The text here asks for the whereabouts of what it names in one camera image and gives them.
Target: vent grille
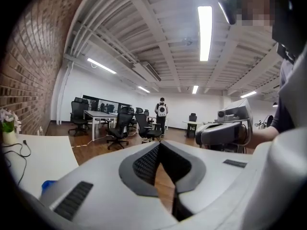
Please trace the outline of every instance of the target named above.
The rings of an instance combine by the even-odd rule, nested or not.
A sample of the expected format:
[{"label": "vent grille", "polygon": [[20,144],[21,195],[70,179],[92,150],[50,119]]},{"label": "vent grille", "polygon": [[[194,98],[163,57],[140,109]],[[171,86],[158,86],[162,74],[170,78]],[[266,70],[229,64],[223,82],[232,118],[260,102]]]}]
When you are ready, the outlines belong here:
[{"label": "vent grille", "polygon": [[158,75],[158,73],[153,69],[153,67],[148,63],[145,65],[145,67],[157,78],[157,80],[160,82],[161,78]]}]

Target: white backpack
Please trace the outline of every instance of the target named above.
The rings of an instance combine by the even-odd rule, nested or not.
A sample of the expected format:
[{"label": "white backpack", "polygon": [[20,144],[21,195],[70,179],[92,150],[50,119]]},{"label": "white backpack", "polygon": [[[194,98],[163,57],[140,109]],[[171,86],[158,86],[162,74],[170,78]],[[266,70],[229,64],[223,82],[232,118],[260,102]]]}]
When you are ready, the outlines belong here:
[{"label": "white backpack", "polygon": [[166,116],[166,104],[158,104],[158,117],[165,117]]}]

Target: vase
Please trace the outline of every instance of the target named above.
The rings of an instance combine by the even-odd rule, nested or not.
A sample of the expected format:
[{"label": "vase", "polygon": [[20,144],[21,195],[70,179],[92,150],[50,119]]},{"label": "vase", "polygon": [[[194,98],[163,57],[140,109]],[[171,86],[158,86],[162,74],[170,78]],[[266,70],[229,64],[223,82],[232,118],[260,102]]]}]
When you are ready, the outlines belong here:
[{"label": "vase", "polygon": [[6,145],[13,145],[13,144],[18,143],[14,130],[9,133],[3,132],[2,136],[3,136],[3,143]]}]

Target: flower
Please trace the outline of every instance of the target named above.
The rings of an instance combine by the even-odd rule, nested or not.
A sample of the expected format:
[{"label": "flower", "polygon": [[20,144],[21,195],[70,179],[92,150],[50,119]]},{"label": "flower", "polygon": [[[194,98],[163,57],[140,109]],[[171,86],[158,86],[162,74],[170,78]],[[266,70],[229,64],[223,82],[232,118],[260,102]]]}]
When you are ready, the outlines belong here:
[{"label": "flower", "polygon": [[18,116],[12,111],[1,109],[0,121],[3,132],[9,133],[15,129],[16,133],[18,134],[21,131],[21,122],[19,121]]}]

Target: blue object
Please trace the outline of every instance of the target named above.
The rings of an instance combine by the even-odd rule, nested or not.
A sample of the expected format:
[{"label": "blue object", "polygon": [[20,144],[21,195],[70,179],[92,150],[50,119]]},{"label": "blue object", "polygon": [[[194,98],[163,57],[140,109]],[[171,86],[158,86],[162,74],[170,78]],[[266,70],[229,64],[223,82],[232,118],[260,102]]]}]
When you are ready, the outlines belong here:
[{"label": "blue object", "polygon": [[52,184],[54,184],[56,181],[45,181],[43,184],[42,184],[42,194],[47,190],[48,187],[50,187]]}]

